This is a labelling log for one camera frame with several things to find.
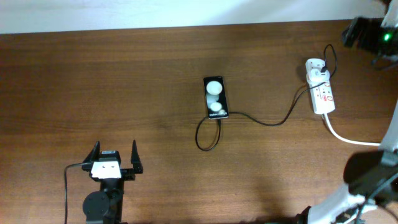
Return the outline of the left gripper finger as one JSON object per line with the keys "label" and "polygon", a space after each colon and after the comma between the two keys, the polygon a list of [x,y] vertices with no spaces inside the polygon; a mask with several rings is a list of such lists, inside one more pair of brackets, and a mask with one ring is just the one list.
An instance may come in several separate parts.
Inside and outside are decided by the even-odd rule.
{"label": "left gripper finger", "polygon": [[83,160],[83,163],[92,163],[92,162],[94,162],[95,160],[98,159],[99,154],[100,154],[100,141],[96,141],[95,145],[93,146],[93,149],[90,151],[90,153]]}
{"label": "left gripper finger", "polygon": [[138,154],[137,150],[137,143],[136,140],[132,142],[132,149],[131,149],[131,164],[135,174],[142,174],[144,169],[142,166],[141,159]]}

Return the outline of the black smartphone with white circles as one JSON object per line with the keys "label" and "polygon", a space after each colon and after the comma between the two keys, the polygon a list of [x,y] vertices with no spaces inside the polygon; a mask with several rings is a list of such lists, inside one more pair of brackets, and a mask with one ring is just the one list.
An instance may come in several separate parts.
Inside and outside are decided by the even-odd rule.
{"label": "black smartphone with white circles", "polygon": [[209,119],[229,117],[223,77],[205,77],[203,79],[206,110]]}

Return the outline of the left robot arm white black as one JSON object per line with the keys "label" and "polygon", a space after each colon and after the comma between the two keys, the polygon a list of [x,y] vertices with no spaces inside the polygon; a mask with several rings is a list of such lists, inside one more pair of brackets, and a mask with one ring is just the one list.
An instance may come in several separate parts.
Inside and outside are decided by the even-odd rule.
{"label": "left robot arm white black", "polygon": [[131,168],[121,167],[118,151],[102,151],[96,142],[83,160],[82,170],[99,183],[99,190],[90,193],[82,209],[87,223],[114,224],[122,222],[124,183],[134,181],[144,172],[136,142],[132,142]]}

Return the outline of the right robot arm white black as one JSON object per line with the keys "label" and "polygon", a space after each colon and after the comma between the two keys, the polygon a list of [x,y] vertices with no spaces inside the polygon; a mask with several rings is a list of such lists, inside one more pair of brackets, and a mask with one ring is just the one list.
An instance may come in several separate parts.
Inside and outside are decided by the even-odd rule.
{"label": "right robot arm white black", "polygon": [[[342,33],[345,47],[357,46],[391,61],[397,66],[397,0],[390,1],[383,19],[356,17]],[[313,109],[323,117],[331,133],[328,113],[335,109],[325,60],[306,61],[307,83]],[[357,152],[347,161],[343,185],[326,200],[307,207],[292,219],[296,224],[362,223],[362,214],[397,201],[397,115],[394,114],[386,135],[375,143],[376,151]]]}

